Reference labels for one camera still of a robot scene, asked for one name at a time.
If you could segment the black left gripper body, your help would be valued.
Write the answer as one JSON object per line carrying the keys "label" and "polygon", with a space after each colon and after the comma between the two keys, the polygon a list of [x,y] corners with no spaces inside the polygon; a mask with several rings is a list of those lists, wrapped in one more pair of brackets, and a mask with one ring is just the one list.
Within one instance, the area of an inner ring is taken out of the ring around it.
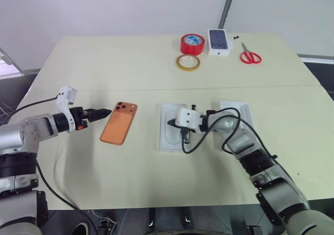
{"label": "black left gripper body", "polygon": [[70,108],[69,111],[74,119],[76,131],[79,131],[79,130],[82,130],[88,127],[88,124],[87,124],[87,119],[89,115],[88,110],[84,110],[82,107],[73,107],[73,108]]}

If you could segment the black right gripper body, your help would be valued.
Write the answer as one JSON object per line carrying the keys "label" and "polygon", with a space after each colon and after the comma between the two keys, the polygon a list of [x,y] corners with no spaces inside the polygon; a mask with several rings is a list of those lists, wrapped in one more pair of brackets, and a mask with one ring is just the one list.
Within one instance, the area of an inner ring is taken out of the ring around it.
{"label": "black right gripper body", "polygon": [[185,144],[189,144],[190,132],[196,132],[196,105],[192,104],[190,108],[179,109],[179,127],[181,129],[181,138]]}

